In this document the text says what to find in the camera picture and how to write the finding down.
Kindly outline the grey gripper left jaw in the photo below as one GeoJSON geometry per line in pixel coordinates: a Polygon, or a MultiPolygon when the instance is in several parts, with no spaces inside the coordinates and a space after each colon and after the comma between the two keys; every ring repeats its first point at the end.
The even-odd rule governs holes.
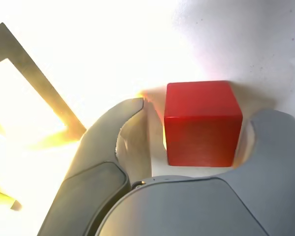
{"type": "Polygon", "coordinates": [[[83,135],[39,235],[95,235],[131,185],[151,175],[144,100],[127,99],[83,135]]]}

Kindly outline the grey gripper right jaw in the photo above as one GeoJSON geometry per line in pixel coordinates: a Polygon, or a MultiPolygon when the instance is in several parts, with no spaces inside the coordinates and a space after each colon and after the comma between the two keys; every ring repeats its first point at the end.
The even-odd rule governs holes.
{"type": "Polygon", "coordinates": [[[295,118],[263,110],[238,168],[151,182],[121,198],[99,236],[295,236],[295,118]]]}

